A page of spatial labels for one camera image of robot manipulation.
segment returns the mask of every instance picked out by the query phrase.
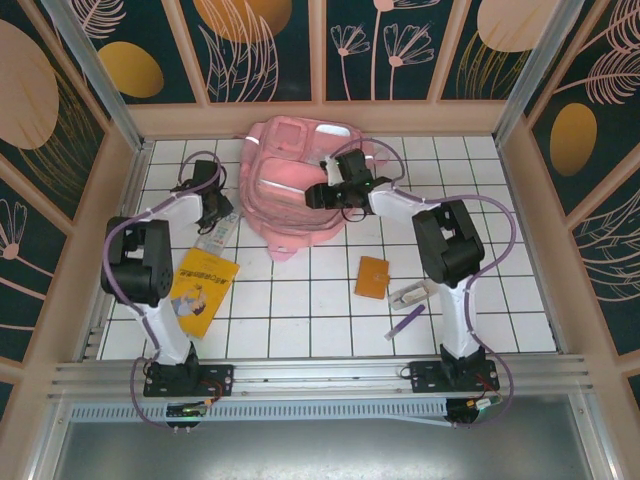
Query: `orange notebook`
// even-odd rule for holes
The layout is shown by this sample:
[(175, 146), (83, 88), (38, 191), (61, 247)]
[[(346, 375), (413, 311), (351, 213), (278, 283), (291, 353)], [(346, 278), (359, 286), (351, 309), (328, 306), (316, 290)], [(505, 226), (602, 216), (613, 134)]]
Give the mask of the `orange notebook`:
[(382, 300), (389, 285), (389, 262), (373, 257), (360, 258), (356, 295)]

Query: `enclosure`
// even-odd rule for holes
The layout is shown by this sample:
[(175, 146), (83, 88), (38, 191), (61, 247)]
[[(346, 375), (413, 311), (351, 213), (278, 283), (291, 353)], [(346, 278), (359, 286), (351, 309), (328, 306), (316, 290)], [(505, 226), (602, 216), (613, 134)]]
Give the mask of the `enclosure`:
[[(639, 31), (637, 0), (2, 2), (0, 476), (637, 478)], [(107, 221), (167, 199), (196, 152), (236, 198), (245, 136), (279, 115), (383, 141), (404, 190), (515, 216), (475, 303), (513, 372), (500, 420), (445, 429), (469, 392), (402, 378), (440, 359), (443, 306), (384, 338), (407, 312), (355, 294), (361, 258), (389, 262), (386, 295), (427, 275), (414, 230), (368, 215), (286, 262), (242, 218), (221, 254), (240, 269), (191, 338), (233, 393), (188, 435), (142, 423), (130, 371), (153, 346), (100, 287)], [(484, 267), (509, 221), (465, 205)], [(198, 238), (172, 235), (174, 269)]]

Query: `purple marker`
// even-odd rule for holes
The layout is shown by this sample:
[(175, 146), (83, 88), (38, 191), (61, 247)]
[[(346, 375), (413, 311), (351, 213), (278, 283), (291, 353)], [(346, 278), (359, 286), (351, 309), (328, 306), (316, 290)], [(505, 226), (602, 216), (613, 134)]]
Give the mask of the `purple marker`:
[(418, 305), (416, 308), (413, 309), (413, 312), (411, 312), (409, 315), (404, 317), (404, 319), (398, 325), (396, 325), (391, 330), (389, 330), (384, 335), (384, 338), (386, 338), (387, 340), (391, 340), (398, 333), (400, 333), (404, 329), (404, 327), (409, 325), (418, 315), (420, 315), (425, 308), (426, 307), (422, 304)]

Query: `purple cable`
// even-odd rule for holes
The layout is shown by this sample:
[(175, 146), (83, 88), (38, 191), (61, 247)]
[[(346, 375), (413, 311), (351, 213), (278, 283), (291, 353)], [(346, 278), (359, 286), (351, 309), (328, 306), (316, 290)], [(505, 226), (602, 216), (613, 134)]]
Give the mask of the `purple cable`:
[(402, 190), (398, 190), (396, 188), (395, 184), (396, 184), (396, 182), (398, 180), (402, 180), (404, 178), (405, 174), (406, 174), (406, 167), (404, 165), (404, 162), (403, 162), (402, 158), (400, 157), (400, 155), (398, 154), (398, 152), (391, 145), (388, 145), (385, 142), (383, 142), (381, 140), (378, 140), (376, 138), (359, 138), (359, 139), (356, 139), (356, 140), (351, 140), (350, 142), (345, 143), (342, 147), (340, 147), (338, 150), (336, 150), (331, 156), (335, 157), (338, 153), (344, 151), (345, 148), (347, 148), (347, 147), (349, 147), (351, 145), (354, 145), (356, 143), (362, 143), (362, 142), (370, 142), (370, 143), (375, 143), (377, 145), (382, 145), (383, 147), (388, 149), (393, 154), (393, 156), (396, 158), (396, 160), (400, 163), (400, 168), (401, 168), (402, 172), (401, 172), (399, 177), (396, 177), (391, 181), (391, 187), (393, 188), (393, 190), (398, 195), (400, 195), (400, 196), (402, 196), (404, 198), (407, 198), (409, 200), (413, 200), (413, 201), (417, 201), (417, 202), (423, 203), (425, 205), (434, 205), (434, 204), (448, 202), (448, 201), (452, 201), (452, 200), (479, 200), (481, 202), (487, 202), (487, 203), (490, 203), (490, 204), (496, 206), (509, 219), (509, 225), (511, 227), (511, 235), (510, 235), (510, 238), (509, 238), (509, 244), (507, 245), (507, 248), (505, 249), (504, 252), (502, 252), (502, 254), (498, 258), (496, 258), (493, 262), (489, 263), (489, 265), (487, 265), (484, 268), (480, 269), (480, 271), (478, 273), (476, 273), (475, 275), (473, 275), (471, 277), (471, 279), (469, 280), (469, 283), (467, 284), (467, 290), (465, 290), (465, 294), (464, 294), (464, 314), (465, 314), (465, 321), (467, 323), (467, 328), (469, 330), (469, 335), (471, 335), (471, 338), (473, 338), (478, 343), (478, 345), (483, 347), (487, 352), (492, 354), (496, 358), (496, 360), (498, 360), (498, 362), (500, 362), (500, 364), (504, 368), (505, 373), (507, 374), (507, 378), (509, 379), (509, 395), (507, 397), (507, 401), (506, 401), (506, 404), (505, 404), (504, 408), (501, 409), (500, 412), (495, 417), (492, 417), (489, 420), (485, 420), (485, 421), (483, 421), (481, 423), (478, 423), (478, 424), (468, 424), (468, 425), (465, 424), (465, 426), (467, 428), (478, 428), (478, 427), (481, 427), (483, 425), (488, 425), (489, 423), (495, 422), (498, 418), (502, 417), (505, 413), (507, 413), (509, 408), (511, 408), (511, 403), (513, 402), (513, 393), (514, 393), (514, 390), (515, 390), (515, 386), (513, 384), (513, 373), (511, 372), (511, 369), (509, 368), (509, 365), (507, 365), (507, 362), (505, 362), (504, 359), (502, 358), (502, 355), (498, 354), (495, 350), (493, 350), (491, 347), (489, 347), (489, 345), (487, 345), (485, 342), (483, 342), (480, 339), (480, 337), (478, 337), (478, 335), (476, 334), (475, 330), (473, 329), (473, 326), (471, 325), (471, 313), (470, 313), (471, 299), (470, 299), (470, 296), (469, 296), (469, 289), (478, 280), (478, 278), (480, 278), (481, 275), (483, 275), (484, 273), (488, 272), (493, 267), (498, 265), (505, 258), (507, 258), (509, 253), (511, 253), (511, 250), (513, 250), (513, 247), (515, 246), (515, 243), (516, 243), (516, 221), (513, 218), (513, 215), (511, 214), (511, 212), (509, 211), (509, 209), (507, 207), (505, 207), (502, 203), (498, 202), (497, 200), (494, 200), (493, 198), (490, 198), (490, 197), (486, 197), (484, 195), (472, 195), (472, 194), (454, 195), (454, 196), (451, 196), (451, 197), (444, 197), (444, 198), (437, 198), (437, 199), (430, 200), (430, 199), (426, 199), (426, 198), (422, 198), (422, 197), (418, 197), (418, 196), (412, 195), (412, 194), (410, 194), (408, 192), (404, 192)]
[[(180, 176), (182, 175), (182, 170), (184, 169), (184, 166), (189, 161), (191, 161), (197, 155), (202, 155), (202, 154), (211, 155), (213, 157), (214, 162), (216, 162), (216, 164), (218, 166), (218, 168), (216, 169), (216, 173), (214, 173), (214, 175), (209, 180), (207, 180), (202, 185), (198, 185), (197, 187), (189, 188), (189, 189), (184, 190), (182, 192), (178, 192), (178, 193), (172, 195), (171, 198), (168, 198), (167, 200), (159, 203), (155, 207), (153, 207), (151, 209), (148, 209), (148, 210), (144, 211), (143, 213), (141, 213), (139, 215), (131, 217), (131, 218), (125, 220), (124, 222), (122, 222), (121, 224), (117, 225), (107, 235), (107, 238), (106, 238), (106, 240), (104, 242), (104, 247), (103, 247), (103, 250), (102, 250), (102, 268), (104, 270), (105, 276), (107, 277), (107, 281), (109, 282), (109, 285), (111, 285), (111, 288), (113, 289), (114, 295), (118, 298), (118, 300), (120, 300), (121, 303), (124, 303), (128, 307), (132, 308), (138, 315), (140, 315), (142, 317), (142, 325), (144, 326), (144, 329), (147, 332), (147, 335), (149, 336), (149, 338), (151, 339), (151, 342), (153, 343), (153, 348), (156, 350), (156, 353), (154, 354), (154, 356), (151, 359), (149, 359), (152, 362), (157, 360), (157, 358), (160, 356), (160, 343), (158, 342), (158, 338), (156, 337), (155, 333), (151, 329), (151, 326), (149, 325), (149, 322), (147, 320), (147, 316), (144, 314), (144, 311), (142, 311), (142, 309), (140, 307), (138, 307), (129, 298), (127, 298), (125, 293), (122, 291), (122, 289), (118, 285), (118, 282), (116, 281), (115, 276), (113, 275), (113, 270), (111, 269), (111, 265), (109, 265), (109, 247), (111, 246), (111, 242), (113, 241), (115, 236), (118, 233), (120, 233), (122, 230), (127, 228), (128, 226), (130, 226), (130, 225), (132, 225), (132, 224), (134, 224), (136, 222), (139, 222), (140, 220), (144, 220), (145, 218), (164, 210), (169, 205), (173, 204), (173, 202), (175, 202), (179, 198), (184, 197), (185, 195), (189, 195), (191, 193), (198, 192), (200, 190), (203, 190), (203, 189), (213, 185), (213, 183), (220, 176), (220, 172), (222, 170), (222, 168), (221, 168), (222, 165), (220, 164), (220, 159), (218, 158), (218, 156), (215, 153), (209, 152), (207, 150), (200, 150), (198, 152), (195, 152), (195, 153), (192, 153), (191, 155), (189, 155), (187, 157), (187, 159), (183, 162), (183, 165), (180, 167), (179, 175)], [(154, 427), (158, 427), (158, 428), (171, 429), (171, 427), (169, 427), (167, 425), (163, 425), (161, 423), (156, 423), (156, 422), (150, 420), (149, 418), (147, 418), (147, 416), (144, 414), (144, 412), (142, 411), (142, 409), (138, 405), (138, 402), (136, 400), (136, 394), (135, 394), (135, 374), (136, 374), (136, 369), (138, 368), (138, 363), (141, 360), (147, 360), (147, 359), (145, 357), (143, 357), (143, 356), (140, 356), (140, 357), (136, 358), (134, 360), (134, 362), (133, 362), (133, 366), (131, 368), (131, 374), (129, 376), (129, 392), (131, 393), (131, 402), (133, 403), (133, 407), (136, 410), (136, 413), (138, 414), (138, 416), (145, 423), (147, 423), (149, 425), (152, 425)]]

